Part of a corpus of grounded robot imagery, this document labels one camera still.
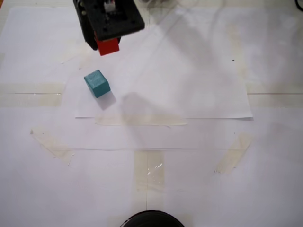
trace tape strip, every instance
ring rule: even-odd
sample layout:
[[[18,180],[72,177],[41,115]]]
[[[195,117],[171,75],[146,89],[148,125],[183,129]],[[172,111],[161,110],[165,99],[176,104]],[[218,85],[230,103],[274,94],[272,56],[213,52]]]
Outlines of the tape strip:
[[[164,156],[162,151],[134,152],[134,188],[132,214],[108,217],[107,227],[122,226],[132,215],[144,210],[163,210]],[[192,223],[191,216],[179,215],[184,223]]]
[[[303,94],[303,84],[246,83],[247,94]]]
[[[177,116],[165,115],[124,115],[121,117],[96,117],[100,125],[186,125],[185,120]]]
[[[248,95],[248,100],[254,107],[303,108],[303,95],[298,94]]]
[[[3,94],[0,95],[0,107],[38,107],[60,106],[62,95],[60,94]]]
[[[4,58],[5,58],[5,53],[0,53],[0,68],[1,68],[2,63],[4,61]]]
[[[65,84],[45,83],[45,84],[0,84],[0,94],[62,94]]]
[[[237,27],[233,24],[229,24],[227,26],[227,33],[230,38],[232,52],[234,55],[234,62],[236,64],[238,76],[241,79],[245,79],[247,77],[247,64],[245,62],[245,56],[242,47],[242,41]]]
[[[215,173],[230,174],[252,142],[252,136],[241,133],[216,167]]]
[[[140,212],[142,202],[146,202],[146,210],[163,210],[164,190],[164,155],[162,151],[135,151],[134,152],[134,177],[137,193],[142,196],[133,197],[135,207],[133,210]]]
[[[147,155],[147,210],[163,210],[164,154],[148,151]]]
[[[30,134],[33,135],[33,137],[53,155],[62,159],[67,165],[70,164],[71,157],[74,155],[72,150],[70,150],[68,146],[59,143],[47,130],[35,127],[32,128]]]

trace teal wooden block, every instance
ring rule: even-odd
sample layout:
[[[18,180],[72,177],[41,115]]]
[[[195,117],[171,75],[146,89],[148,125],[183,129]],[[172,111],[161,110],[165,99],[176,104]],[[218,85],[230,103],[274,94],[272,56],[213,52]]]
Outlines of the teal wooden block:
[[[108,81],[105,79],[105,77],[99,70],[88,74],[84,77],[84,79],[96,98],[99,98],[100,96],[110,91]]]

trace black round object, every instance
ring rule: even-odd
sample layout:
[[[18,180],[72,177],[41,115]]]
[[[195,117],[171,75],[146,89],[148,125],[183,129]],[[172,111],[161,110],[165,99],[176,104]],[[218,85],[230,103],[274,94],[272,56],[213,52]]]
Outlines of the black round object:
[[[148,210],[135,214],[121,227],[184,227],[184,225],[167,213]]]
[[[294,1],[295,1],[295,4],[296,4],[297,8],[298,8],[299,10],[303,11],[303,8],[302,8],[302,6],[299,4],[299,1],[298,1],[298,0],[294,0]]]

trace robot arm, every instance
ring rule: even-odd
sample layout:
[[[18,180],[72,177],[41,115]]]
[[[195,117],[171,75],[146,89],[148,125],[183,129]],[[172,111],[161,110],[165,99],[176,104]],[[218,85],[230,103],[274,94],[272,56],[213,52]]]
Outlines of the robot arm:
[[[73,0],[85,41],[101,55],[119,50],[122,36],[144,29],[134,0]]]

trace white table surface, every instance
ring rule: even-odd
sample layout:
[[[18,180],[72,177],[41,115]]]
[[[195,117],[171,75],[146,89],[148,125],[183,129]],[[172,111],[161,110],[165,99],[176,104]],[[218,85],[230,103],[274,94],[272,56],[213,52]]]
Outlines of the white table surface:
[[[194,3],[177,2],[185,7]],[[5,0],[0,28],[14,6],[69,7],[72,0]],[[153,9],[140,2],[138,6],[148,18]],[[168,1],[164,6],[173,4]],[[220,6],[238,10],[287,7],[292,17],[303,16],[290,0],[201,0],[199,6],[220,10],[224,10]],[[274,13],[271,19],[270,23],[283,21]],[[265,43],[268,51],[275,50],[275,40]],[[250,47],[243,49],[246,56]],[[290,71],[293,61],[283,63],[289,74],[273,70],[275,62],[268,62],[267,73],[255,72],[257,68],[248,63],[247,80],[255,81],[258,75],[259,80],[282,85],[303,80]],[[146,209],[168,212],[186,227],[303,226],[303,95],[276,95],[263,102],[266,97],[249,95],[254,100],[253,119],[190,120],[186,130],[94,125],[93,119],[75,119],[63,111],[74,110],[76,105],[67,96],[60,108],[22,108],[22,112],[0,108],[0,226],[114,227]],[[41,124],[75,150],[70,166],[53,159],[30,135],[31,128]],[[237,168],[229,175],[214,174],[243,132],[254,139]],[[145,176],[140,178],[136,158],[144,160],[145,153],[138,152],[145,148],[161,150],[148,151],[149,165],[143,164],[146,168],[162,163],[163,174],[152,173],[159,185],[150,178],[146,178],[147,187],[138,183],[138,179],[144,183]]]

